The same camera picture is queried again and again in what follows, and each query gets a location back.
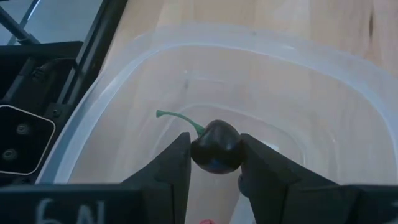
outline red object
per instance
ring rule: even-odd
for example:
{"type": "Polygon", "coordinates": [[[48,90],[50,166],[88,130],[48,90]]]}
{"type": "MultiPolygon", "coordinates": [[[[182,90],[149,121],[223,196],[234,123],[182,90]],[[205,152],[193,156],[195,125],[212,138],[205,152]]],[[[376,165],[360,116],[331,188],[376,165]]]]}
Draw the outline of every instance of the red object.
{"type": "Polygon", "coordinates": [[[203,220],[199,224],[216,224],[213,220],[203,220]]]}

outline plastic bin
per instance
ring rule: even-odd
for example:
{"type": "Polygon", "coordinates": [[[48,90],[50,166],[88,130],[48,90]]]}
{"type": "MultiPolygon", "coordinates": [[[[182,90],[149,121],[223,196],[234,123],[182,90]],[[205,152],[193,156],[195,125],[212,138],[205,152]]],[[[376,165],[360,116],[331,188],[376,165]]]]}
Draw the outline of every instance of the plastic bin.
{"type": "MultiPolygon", "coordinates": [[[[38,183],[120,182],[193,128],[231,123],[338,183],[397,183],[398,81],[372,63],[268,31],[188,24],[141,35],[109,63],[38,183]]],[[[187,223],[228,223],[239,171],[192,167],[187,223]]]]}

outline metal rod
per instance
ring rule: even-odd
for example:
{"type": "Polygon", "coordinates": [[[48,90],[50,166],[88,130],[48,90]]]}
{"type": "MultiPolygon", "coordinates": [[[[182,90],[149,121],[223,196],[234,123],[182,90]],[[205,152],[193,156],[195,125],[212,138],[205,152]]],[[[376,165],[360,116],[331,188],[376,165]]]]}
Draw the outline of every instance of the metal rod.
{"type": "Polygon", "coordinates": [[[17,38],[20,44],[39,44],[39,41],[28,34],[1,6],[0,23],[17,38]]]}
{"type": "MultiPolygon", "coordinates": [[[[24,17],[20,21],[19,25],[22,29],[25,29],[27,22],[29,21],[30,17],[32,16],[33,12],[35,11],[37,5],[39,4],[40,0],[33,0],[30,4],[28,10],[26,11],[24,17]]],[[[16,37],[13,35],[10,40],[8,41],[7,45],[15,45],[17,42],[16,37]]]]}

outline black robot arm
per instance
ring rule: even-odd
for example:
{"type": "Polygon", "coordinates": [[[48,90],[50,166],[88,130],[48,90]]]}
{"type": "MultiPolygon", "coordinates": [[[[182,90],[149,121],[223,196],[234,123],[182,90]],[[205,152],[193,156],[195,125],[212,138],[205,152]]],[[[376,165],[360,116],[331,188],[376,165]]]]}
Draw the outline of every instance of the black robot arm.
{"type": "MultiPolygon", "coordinates": [[[[398,214],[398,188],[340,186],[294,163],[248,134],[240,191],[256,223],[388,223],[398,214]]],[[[120,184],[14,185],[0,189],[1,223],[185,222],[190,136],[182,133],[120,184]]]]}

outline green stem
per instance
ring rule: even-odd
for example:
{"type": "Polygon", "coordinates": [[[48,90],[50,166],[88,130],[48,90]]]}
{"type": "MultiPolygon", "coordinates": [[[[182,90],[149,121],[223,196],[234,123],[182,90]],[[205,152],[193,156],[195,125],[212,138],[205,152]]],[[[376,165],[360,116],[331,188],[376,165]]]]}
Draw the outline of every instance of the green stem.
{"type": "Polygon", "coordinates": [[[161,117],[163,115],[172,115],[172,116],[176,116],[178,118],[182,118],[185,121],[188,121],[195,128],[195,131],[198,133],[198,136],[201,136],[205,132],[205,128],[204,127],[200,126],[199,124],[196,124],[191,119],[187,118],[186,116],[184,116],[182,114],[168,112],[168,111],[161,111],[161,110],[157,110],[156,111],[156,117],[157,118],[159,118],[159,117],[161,117]]]}

